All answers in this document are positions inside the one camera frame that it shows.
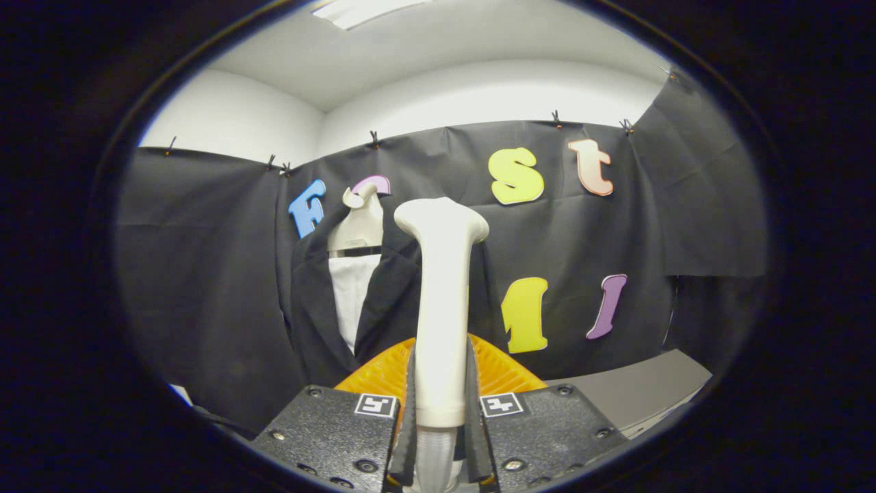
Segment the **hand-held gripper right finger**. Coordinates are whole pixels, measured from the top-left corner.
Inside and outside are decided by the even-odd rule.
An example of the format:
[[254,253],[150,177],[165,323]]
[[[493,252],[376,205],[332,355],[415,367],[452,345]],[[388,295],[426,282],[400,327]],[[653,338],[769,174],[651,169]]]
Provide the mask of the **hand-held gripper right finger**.
[[467,479],[482,492],[563,479],[627,442],[575,385],[545,384],[475,335],[467,364]]

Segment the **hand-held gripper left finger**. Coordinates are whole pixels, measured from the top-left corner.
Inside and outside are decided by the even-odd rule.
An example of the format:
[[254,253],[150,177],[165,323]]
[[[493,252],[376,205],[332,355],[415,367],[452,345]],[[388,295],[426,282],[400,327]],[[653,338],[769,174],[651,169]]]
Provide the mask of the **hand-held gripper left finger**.
[[402,491],[390,463],[413,346],[395,344],[335,387],[307,385],[251,446],[287,470],[357,492]]

